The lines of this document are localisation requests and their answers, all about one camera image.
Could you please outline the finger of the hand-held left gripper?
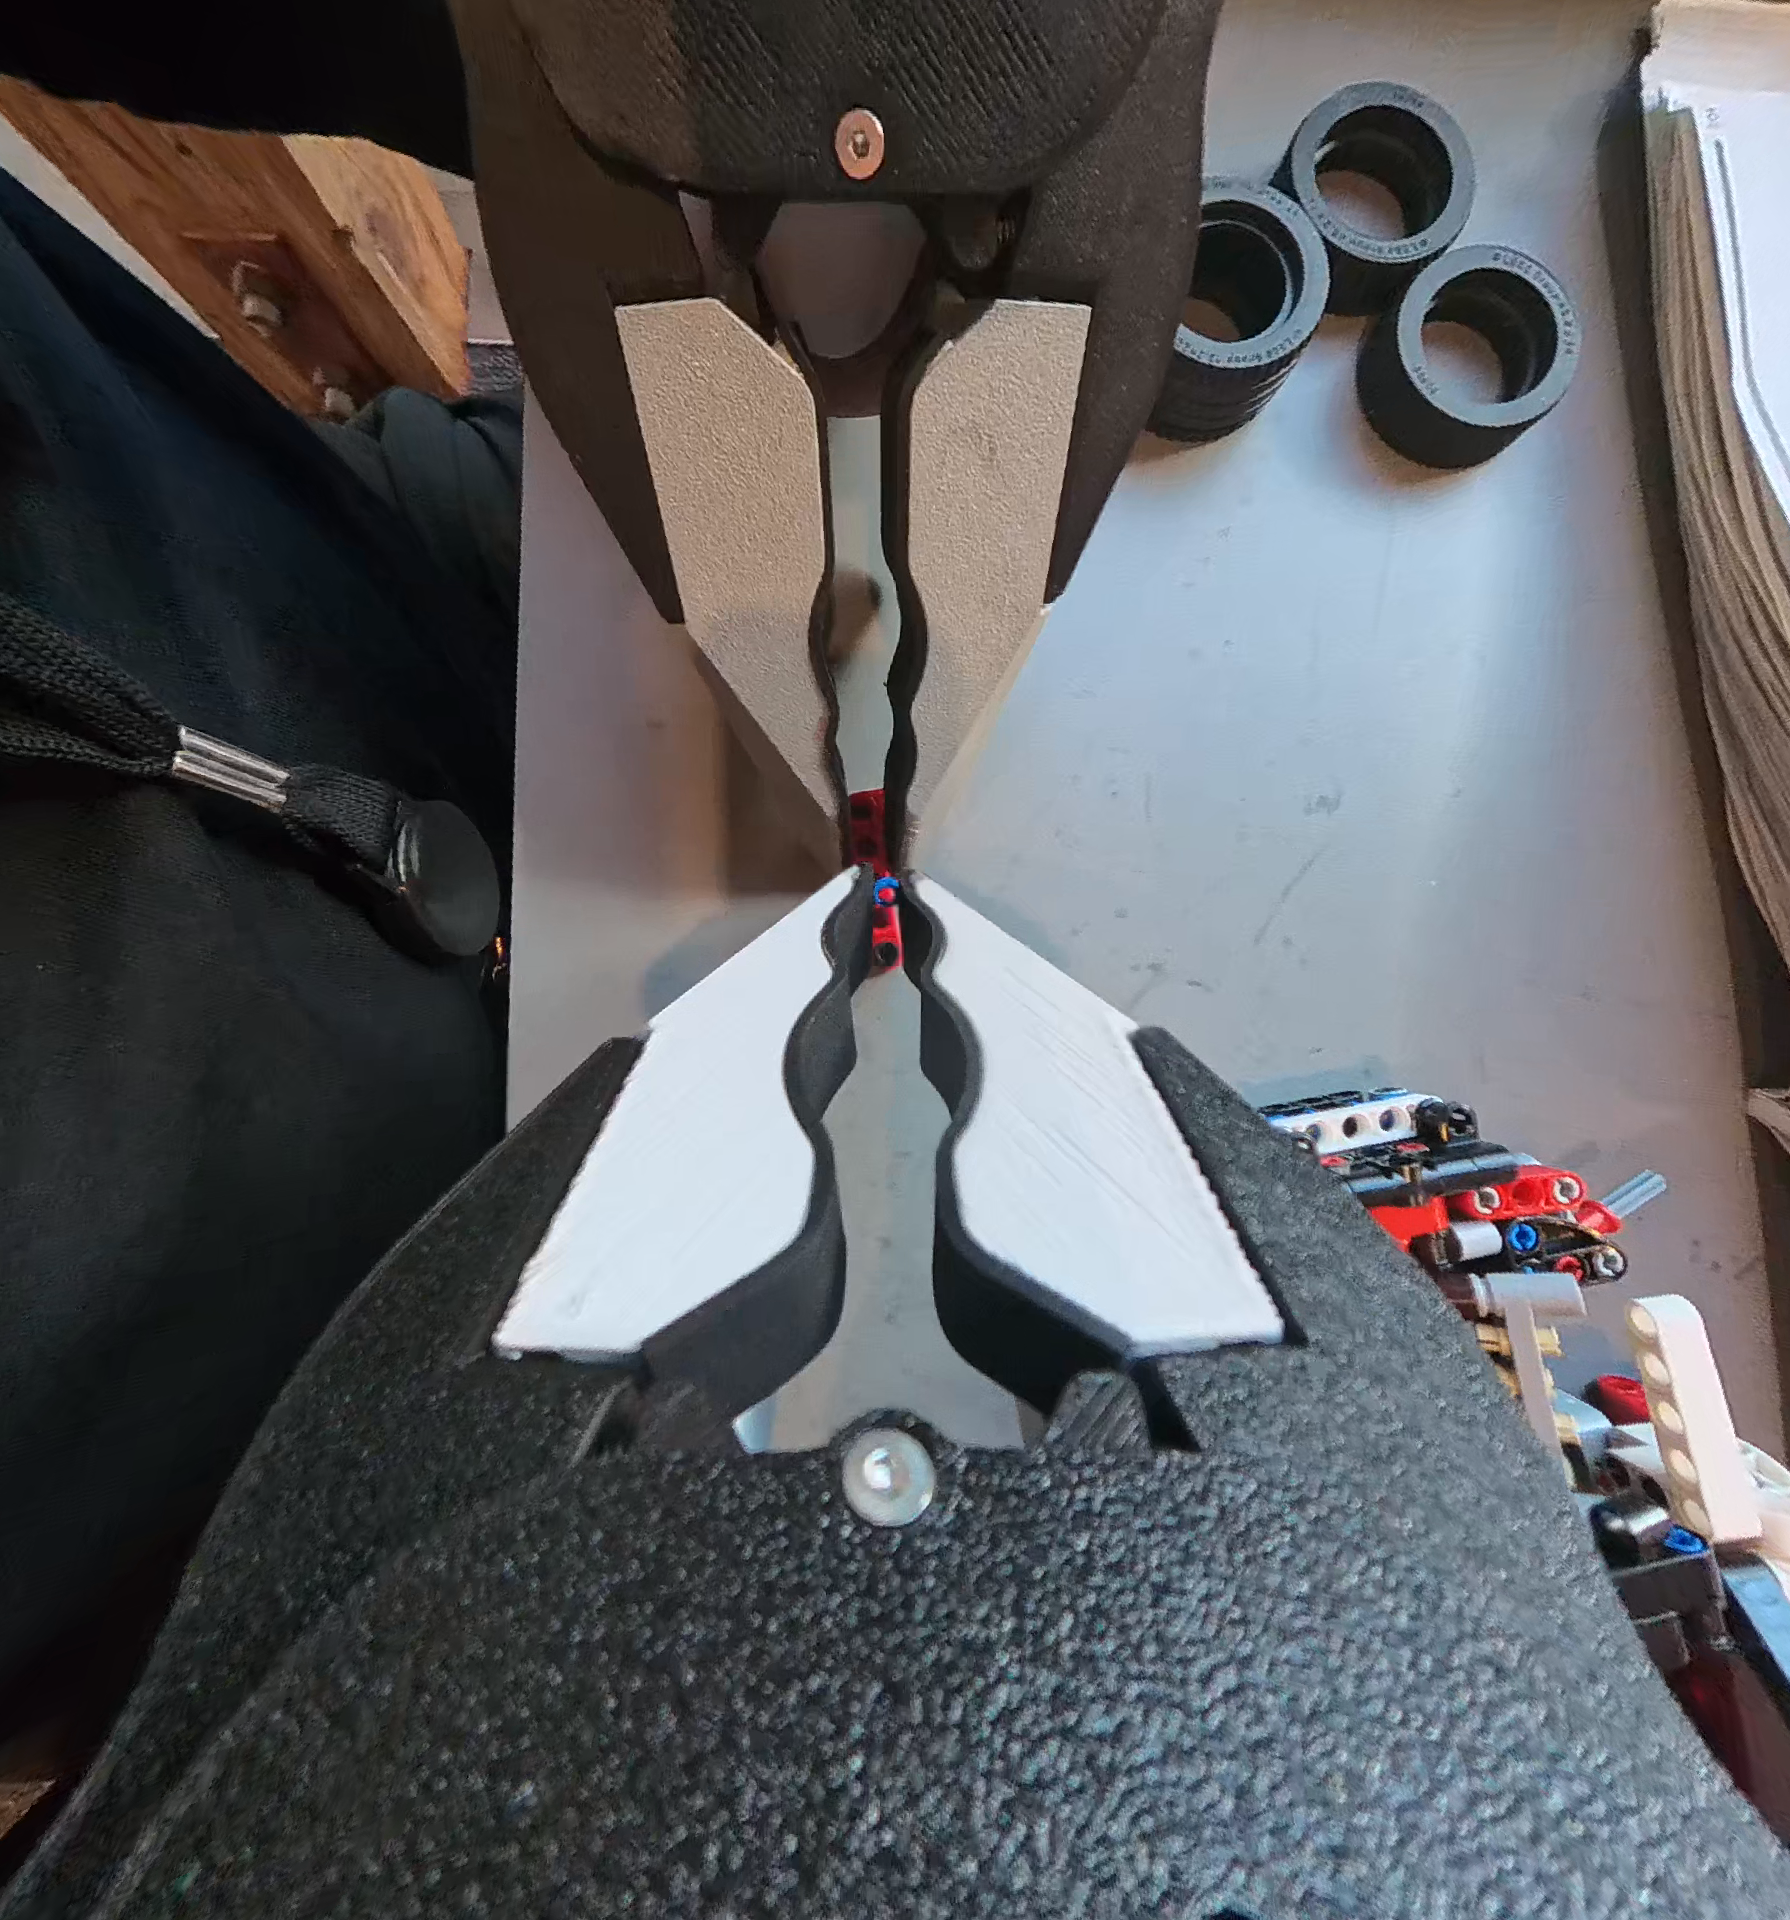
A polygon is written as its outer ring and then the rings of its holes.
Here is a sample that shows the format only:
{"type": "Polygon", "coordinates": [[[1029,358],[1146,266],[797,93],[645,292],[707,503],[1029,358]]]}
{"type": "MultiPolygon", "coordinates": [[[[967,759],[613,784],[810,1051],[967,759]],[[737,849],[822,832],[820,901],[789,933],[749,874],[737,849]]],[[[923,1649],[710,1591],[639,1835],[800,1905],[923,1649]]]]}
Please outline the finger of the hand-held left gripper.
{"type": "Polygon", "coordinates": [[[991,301],[931,341],[893,404],[886,557],[902,609],[886,798],[929,849],[1041,637],[1093,311],[991,301]]]}
{"type": "Polygon", "coordinates": [[[806,344],[708,297],[614,318],[698,673],[784,830],[849,867],[829,438],[806,344]]]}

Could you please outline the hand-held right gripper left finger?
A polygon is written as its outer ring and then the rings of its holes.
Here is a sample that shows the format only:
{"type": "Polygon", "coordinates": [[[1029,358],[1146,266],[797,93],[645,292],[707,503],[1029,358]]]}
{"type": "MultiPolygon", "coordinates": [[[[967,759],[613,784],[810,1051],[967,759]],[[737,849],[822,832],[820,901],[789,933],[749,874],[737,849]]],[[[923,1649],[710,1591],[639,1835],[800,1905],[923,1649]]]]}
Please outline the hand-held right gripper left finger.
{"type": "Polygon", "coordinates": [[[858,1064],[872,872],[835,877],[657,1014],[494,1327],[553,1357],[766,1401],[833,1339],[827,1114],[858,1064]]]}

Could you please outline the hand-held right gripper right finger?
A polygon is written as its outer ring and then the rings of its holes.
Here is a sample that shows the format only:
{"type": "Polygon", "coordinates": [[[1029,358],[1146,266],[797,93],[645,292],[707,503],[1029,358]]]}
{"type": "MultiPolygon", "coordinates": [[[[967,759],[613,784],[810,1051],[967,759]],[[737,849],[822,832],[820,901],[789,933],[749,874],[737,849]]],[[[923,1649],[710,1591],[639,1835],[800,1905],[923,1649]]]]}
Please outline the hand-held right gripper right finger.
{"type": "Polygon", "coordinates": [[[1053,1415],[1083,1375],[1283,1346],[1139,1026],[931,877],[904,885],[902,926],[947,1111],[931,1284],[957,1354],[1053,1415]]]}

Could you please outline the red angled brick beam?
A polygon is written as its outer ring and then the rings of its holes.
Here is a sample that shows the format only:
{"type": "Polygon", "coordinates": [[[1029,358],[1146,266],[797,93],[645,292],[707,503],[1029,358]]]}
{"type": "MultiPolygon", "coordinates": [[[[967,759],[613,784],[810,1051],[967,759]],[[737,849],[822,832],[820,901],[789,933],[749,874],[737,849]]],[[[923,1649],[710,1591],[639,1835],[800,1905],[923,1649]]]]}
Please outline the red angled brick beam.
{"type": "MultiPolygon", "coordinates": [[[[849,852],[855,865],[871,869],[874,885],[881,874],[898,877],[889,837],[889,807],[882,788],[861,788],[849,796],[849,852]]],[[[874,894],[871,909],[871,965],[876,972],[891,972],[904,966],[904,894],[898,901],[896,915],[874,913],[874,894]]]]}

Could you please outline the toy brick race car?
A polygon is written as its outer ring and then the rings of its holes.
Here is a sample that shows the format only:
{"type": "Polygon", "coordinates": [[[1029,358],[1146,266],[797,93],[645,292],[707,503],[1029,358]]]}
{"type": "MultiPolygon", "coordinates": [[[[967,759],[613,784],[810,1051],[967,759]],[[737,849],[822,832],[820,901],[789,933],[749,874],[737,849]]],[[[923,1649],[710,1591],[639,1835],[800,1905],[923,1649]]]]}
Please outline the toy brick race car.
{"type": "Polygon", "coordinates": [[[1404,1089],[1263,1107],[1439,1286],[1554,1457],[1657,1675],[1790,1854],[1790,1470],[1739,1434],[1699,1309],[1624,1307],[1631,1364],[1557,1384],[1564,1324],[1629,1278],[1623,1233],[1667,1193],[1595,1195],[1404,1089]]]}

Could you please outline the grey desk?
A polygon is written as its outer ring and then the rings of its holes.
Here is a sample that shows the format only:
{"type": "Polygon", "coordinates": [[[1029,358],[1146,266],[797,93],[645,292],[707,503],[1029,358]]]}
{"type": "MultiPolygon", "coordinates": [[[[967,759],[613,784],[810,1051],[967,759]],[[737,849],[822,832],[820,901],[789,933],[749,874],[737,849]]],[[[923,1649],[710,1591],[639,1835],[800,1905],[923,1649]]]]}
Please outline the grey desk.
{"type": "MultiPolygon", "coordinates": [[[[1606,1190],[1669,1179],[1634,1293],[1706,1318],[1739,1428],[1790,1465],[1744,1117],[1731,870],[1651,332],[1631,85],[1651,5],[1224,5],[1206,152],[1266,176],[1340,85],[1412,85],[1478,162],[1470,233],[1578,307],[1562,404],[1425,473],[1373,437],[1356,322],[1259,422],[1142,442],[932,829],[923,869],[1240,1092],[1403,1086],[1606,1190]]],[[[820,883],[530,397],[513,1066],[522,1117],[820,883]]],[[[918,996],[855,1000],[835,1099],[835,1344],[744,1424],[808,1448],[876,1409],[970,1445],[1014,1402],[935,1318],[943,1103],[918,996]]]]}

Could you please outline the open instruction booklet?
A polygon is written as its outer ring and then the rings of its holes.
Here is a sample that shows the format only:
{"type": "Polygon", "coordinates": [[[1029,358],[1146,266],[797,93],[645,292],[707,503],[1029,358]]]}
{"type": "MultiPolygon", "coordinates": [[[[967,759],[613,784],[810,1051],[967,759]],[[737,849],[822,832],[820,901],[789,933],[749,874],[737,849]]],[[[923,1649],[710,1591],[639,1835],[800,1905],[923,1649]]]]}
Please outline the open instruction booklet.
{"type": "MultiPolygon", "coordinates": [[[[1790,5],[1657,5],[1651,283],[1734,852],[1790,980],[1790,5]]],[[[1790,1083],[1749,1114],[1790,1155],[1790,1083]]]]}

